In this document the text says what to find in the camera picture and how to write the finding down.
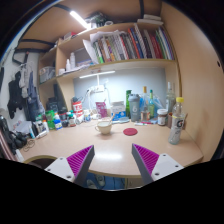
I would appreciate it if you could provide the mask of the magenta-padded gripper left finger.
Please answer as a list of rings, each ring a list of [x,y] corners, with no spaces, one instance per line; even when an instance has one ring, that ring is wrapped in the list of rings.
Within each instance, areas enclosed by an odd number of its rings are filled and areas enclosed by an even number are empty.
[[[67,158],[59,157],[46,168],[46,171],[82,186],[94,155],[94,146],[90,145]]]

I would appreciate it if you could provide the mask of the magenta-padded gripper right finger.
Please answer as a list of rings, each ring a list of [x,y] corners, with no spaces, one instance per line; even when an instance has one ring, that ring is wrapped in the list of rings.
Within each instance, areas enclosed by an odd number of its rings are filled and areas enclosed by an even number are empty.
[[[132,155],[145,185],[183,169],[168,154],[157,154],[137,144],[132,144]]]

